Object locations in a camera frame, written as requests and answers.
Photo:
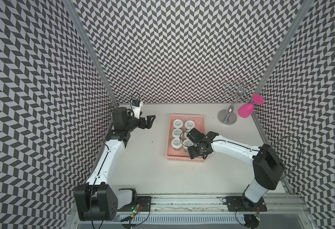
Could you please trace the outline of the yogurt cup edge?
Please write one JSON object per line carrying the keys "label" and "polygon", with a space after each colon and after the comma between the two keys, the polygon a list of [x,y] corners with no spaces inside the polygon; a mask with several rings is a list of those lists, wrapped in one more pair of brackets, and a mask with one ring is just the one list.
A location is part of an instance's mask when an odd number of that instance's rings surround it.
{"label": "yogurt cup edge", "polygon": [[185,139],[184,142],[182,143],[182,145],[183,145],[184,150],[186,152],[188,152],[188,148],[191,147],[191,146],[193,146],[194,143],[191,140],[189,140],[189,139]]}
{"label": "yogurt cup edge", "polygon": [[179,151],[182,148],[183,144],[179,138],[174,138],[171,141],[171,146],[175,151]]}

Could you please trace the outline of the red label yogurt cup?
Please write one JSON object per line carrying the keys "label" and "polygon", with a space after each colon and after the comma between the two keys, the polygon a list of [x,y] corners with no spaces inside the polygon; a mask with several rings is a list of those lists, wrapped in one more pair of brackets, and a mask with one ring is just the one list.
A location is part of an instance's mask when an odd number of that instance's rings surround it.
{"label": "red label yogurt cup", "polygon": [[191,130],[191,129],[195,128],[195,123],[192,120],[187,120],[184,123],[184,126],[185,126],[186,130]]}

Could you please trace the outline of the green label yogurt cup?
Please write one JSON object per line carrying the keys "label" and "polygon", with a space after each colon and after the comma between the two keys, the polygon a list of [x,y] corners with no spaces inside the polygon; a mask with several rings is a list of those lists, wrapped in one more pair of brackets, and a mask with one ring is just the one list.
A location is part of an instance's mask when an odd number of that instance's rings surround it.
{"label": "green label yogurt cup", "polygon": [[183,133],[183,131],[179,128],[175,128],[173,131],[172,131],[172,137],[173,138],[180,138],[181,137],[181,134]]}

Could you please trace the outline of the pink plastic basket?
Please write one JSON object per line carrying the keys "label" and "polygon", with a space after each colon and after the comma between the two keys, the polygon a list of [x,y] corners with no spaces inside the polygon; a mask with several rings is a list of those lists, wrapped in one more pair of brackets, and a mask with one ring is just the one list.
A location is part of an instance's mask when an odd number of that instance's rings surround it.
{"label": "pink plastic basket", "polygon": [[205,119],[202,115],[171,114],[168,124],[168,140],[165,156],[169,160],[204,162],[202,156],[191,159],[187,151],[192,142],[187,139],[189,131],[195,128],[205,133]]}

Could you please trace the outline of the beige label yogurt cup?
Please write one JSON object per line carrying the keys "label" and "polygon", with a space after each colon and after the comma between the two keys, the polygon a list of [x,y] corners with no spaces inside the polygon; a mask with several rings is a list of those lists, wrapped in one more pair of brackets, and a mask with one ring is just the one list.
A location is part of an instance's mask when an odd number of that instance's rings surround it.
{"label": "beige label yogurt cup", "polygon": [[174,120],[173,127],[175,129],[181,129],[183,126],[184,126],[184,122],[182,120],[180,120],[180,119]]}

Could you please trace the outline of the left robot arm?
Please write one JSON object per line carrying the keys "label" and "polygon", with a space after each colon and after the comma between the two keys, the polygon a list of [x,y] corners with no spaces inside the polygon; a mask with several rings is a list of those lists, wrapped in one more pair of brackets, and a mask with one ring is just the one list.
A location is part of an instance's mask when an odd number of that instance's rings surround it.
{"label": "left robot arm", "polygon": [[134,188],[114,191],[110,182],[119,157],[124,153],[131,132],[137,128],[150,129],[155,115],[136,116],[132,109],[118,107],[113,111],[111,129],[106,135],[102,155],[85,184],[74,191],[77,212],[81,221],[111,221],[118,210],[138,213],[142,205]]}

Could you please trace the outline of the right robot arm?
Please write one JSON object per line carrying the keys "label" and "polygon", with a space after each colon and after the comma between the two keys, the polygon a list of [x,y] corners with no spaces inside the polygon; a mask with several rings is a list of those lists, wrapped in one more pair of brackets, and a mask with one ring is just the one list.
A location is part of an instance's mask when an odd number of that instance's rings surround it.
{"label": "right robot arm", "polygon": [[241,197],[241,204],[245,209],[260,205],[263,196],[269,190],[275,190],[281,181],[285,166],[270,145],[245,145],[216,132],[210,131],[204,134],[196,128],[188,132],[187,138],[193,143],[187,147],[191,159],[196,157],[206,159],[208,155],[216,152],[229,155],[252,166],[254,179]]}

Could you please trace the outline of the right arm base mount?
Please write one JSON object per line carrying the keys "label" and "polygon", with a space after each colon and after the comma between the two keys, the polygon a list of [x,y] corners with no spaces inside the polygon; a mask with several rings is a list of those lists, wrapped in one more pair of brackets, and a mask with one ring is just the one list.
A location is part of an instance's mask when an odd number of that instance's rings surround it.
{"label": "right arm base mount", "polygon": [[264,198],[256,203],[251,202],[245,196],[226,196],[223,203],[227,205],[229,212],[267,212]]}

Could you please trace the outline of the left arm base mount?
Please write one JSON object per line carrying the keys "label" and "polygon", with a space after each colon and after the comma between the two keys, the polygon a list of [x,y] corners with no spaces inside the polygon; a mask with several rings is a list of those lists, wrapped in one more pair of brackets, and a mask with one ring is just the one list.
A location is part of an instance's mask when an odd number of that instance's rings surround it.
{"label": "left arm base mount", "polygon": [[123,206],[117,212],[132,213],[132,211],[135,210],[137,207],[142,209],[141,210],[142,212],[149,212],[151,210],[151,201],[152,201],[151,196],[138,196],[134,203]]}

